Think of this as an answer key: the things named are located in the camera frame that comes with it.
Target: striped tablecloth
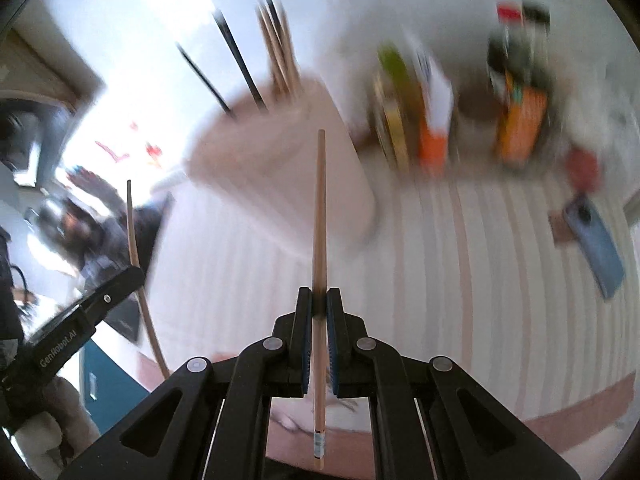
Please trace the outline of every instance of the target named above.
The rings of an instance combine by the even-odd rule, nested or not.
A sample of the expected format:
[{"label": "striped tablecloth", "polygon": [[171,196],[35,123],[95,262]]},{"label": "striped tablecloth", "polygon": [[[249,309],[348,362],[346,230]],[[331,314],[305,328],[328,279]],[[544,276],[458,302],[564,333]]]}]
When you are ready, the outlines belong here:
[{"label": "striped tablecloth", "polygon": [[[638,362],[639,293],[619,202],[594,197],[626,269],[604,303],[578,246],[554,247],[547,215],[571,196],[558,178],[399,180],[377,151],[362,161],[378,205],[375,231],[359,250],[328,255],[328,279],[370,335],[412,358],[450,356],[558,450],[624,413]],[[174,195],[148,293],[175,369],[270,334],[311,272],[210,190],[187,182]],[[274,409],[312,427],[310,402],[274,400]],[[593,416],[583,417],[588,410]],[[573,413],[573,422],[549,419],[558,413]],[[558,425],[576,421],[575,434],[554,441]],[[327,423],[369,431],[368,407],[334,402]]]}]

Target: silver rivet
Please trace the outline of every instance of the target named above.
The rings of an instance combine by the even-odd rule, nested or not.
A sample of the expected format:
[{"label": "silver rivet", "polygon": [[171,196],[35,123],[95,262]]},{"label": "silver rivet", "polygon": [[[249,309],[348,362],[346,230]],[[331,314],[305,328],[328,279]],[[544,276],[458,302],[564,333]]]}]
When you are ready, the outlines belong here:
[{"label": "silver rivet", "polygon": [[207,362],[202,357],[194,357],[187,363],[187,370],[197,374],[207,367]]},{"label": "silver rivet", "polygon": [[262,342],[262,346],[267,350],[278,350],[282,348],[282,339],[279,337],[268,337]]},{"label": "silver rivet", "polygon": [[370,337],[361,337],[356,342],[360,350],[373,350],[376,347],[376,340]]},{"label": "silver rivet", "polygon": [[453,368],[453,361],[448,357],[438,356],[436,357],[431,364],[433,367],[439,372],[450,372]]}]

